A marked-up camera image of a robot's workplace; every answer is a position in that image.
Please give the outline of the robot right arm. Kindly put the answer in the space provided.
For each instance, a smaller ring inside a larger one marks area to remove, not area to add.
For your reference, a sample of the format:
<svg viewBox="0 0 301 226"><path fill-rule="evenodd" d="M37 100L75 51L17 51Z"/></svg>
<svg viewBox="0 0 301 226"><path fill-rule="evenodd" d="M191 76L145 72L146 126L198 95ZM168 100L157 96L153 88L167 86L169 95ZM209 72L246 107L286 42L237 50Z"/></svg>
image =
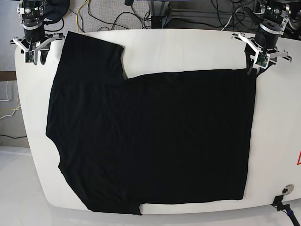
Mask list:
<svg viewBox="0 0 301 226"><path fill-rule="evenodd" d="M69 0L21 0L17 13L24 29L24 37L10 40L24 54L25 63L46 63L51 42L64 40L60 32L64 27L63 16L70 6Z"/></svg>

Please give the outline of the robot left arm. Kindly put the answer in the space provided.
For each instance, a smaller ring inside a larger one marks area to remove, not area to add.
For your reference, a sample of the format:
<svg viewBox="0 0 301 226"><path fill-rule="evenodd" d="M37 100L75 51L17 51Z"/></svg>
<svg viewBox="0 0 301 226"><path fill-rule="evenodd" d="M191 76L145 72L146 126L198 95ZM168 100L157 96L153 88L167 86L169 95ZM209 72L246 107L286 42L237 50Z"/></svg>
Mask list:
<svg viewBox="0 0 301 226"><path fill-rule="evenodd" d="M265 72L283 58L289 62L292 57L287 51L279 51L276 47L278 38L284 34L285 27L290 20L290 1L261 0L259 1L261 17L258 17L250 8L244 11L250 16L254 24L258 25L255 36L246 37L245 34L233 34L232 37L244 42L246 56L246 73L257 75Z"/></svg>

